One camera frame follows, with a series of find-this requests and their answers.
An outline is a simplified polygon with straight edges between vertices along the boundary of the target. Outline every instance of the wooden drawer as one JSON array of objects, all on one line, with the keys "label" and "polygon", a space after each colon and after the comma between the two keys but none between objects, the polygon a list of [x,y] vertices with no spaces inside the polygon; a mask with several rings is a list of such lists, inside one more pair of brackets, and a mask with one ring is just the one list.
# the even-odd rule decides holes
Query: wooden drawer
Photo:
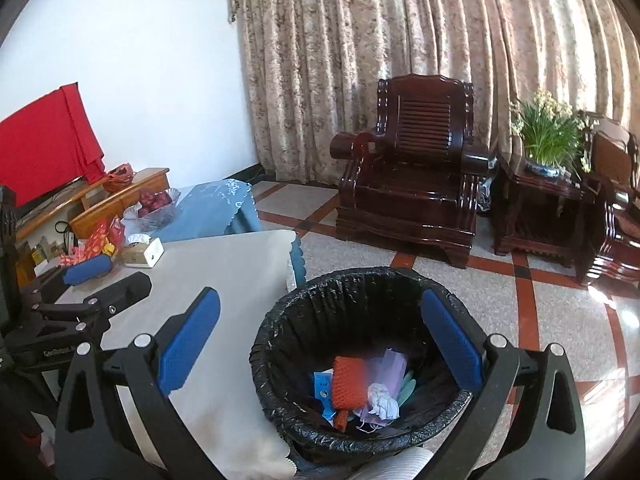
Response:
[{"label": "wooden drawer", "polygon": [[166,177],[168,171],[168,168],[146,168],[136,174],[130,186],[112,194],[76,216],[69,222],[76,237],[88,238],[95,225],[103,218],[111,222],[114,216],[122,217],[127,207],[138,202],[140,189],[143,187],[148,187],[153,192],[167,189],[169,187],[169,181]]}]

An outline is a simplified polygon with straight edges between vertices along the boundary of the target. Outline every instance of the wooden armchair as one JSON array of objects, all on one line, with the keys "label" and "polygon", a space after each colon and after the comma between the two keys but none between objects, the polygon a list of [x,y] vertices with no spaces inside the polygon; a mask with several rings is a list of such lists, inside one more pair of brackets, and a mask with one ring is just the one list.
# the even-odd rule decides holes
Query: wooden armchair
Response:
[{"label": "wooden armchair", "polygon": [[576,258],[581,283],[600,276],[640,280],[638,143],[618,123],[600,118],[591,141],[591,173],[583,185],[596,195],[586,211],[584,240]]},{"label": "wooden armchair", "polygon": [[465,268],[476,232],[478,183],[488,150],[473,136],[473,86],[443,76],[378,83],[372,132],[338,133],[333,158],[347,159],[337,235],[357,232],[442,247]]}]

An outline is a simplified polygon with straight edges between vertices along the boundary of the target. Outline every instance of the blue tablecloth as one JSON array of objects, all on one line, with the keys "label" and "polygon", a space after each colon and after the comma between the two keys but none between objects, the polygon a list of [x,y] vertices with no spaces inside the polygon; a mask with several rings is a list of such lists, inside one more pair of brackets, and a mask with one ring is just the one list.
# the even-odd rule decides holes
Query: blue tablecloth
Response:
[{"label": "blue tablecloth", "polygon": [[[177,242],[256,231],[262,231],[262,224],[255,210],[251,186],[228,178],[194,186],[178,202],[174,221],[152,236],[162,242]],[[291,263],[296,283],[301,285],[305,282],[306,270],[299,238],[292,244]]]}]

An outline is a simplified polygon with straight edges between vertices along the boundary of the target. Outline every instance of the trash can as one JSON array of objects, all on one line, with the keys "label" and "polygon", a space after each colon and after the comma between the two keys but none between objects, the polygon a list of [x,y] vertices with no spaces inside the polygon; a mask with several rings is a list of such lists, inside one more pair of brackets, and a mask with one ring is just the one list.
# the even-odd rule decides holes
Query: trash can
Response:
[{"label": "trash can", "polygon": [[[265,416],[304,459],[331,465],[393,454],[433,438],[462,410],[470,393],[458,387],[420,314],[428,287],[469,316],[439,283],[389,267],[326,274],[267,313],[250,355],[255,389]],[[313,373],[332,368],[337,355],[373,357],[387,348],[406,356],[417,381],[400,417],[374,433],[357,421],[334,430],[314,398]]]}]

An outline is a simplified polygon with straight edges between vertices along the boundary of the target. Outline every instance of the beige patterned curtain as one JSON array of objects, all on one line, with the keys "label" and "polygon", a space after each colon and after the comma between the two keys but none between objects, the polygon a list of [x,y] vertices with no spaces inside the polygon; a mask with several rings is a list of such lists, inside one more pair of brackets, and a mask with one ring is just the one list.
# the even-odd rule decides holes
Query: beige patterned curtain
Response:
[{"label": "beige patterned curtain", "polygon": [[640,119],[638,44],[611,0],[232,0],[260,161],[279,180],[335,183],[339,130],[372,128],[379,78],[470,81],[475,132],[519,152],[509,103],[546,88]]}]

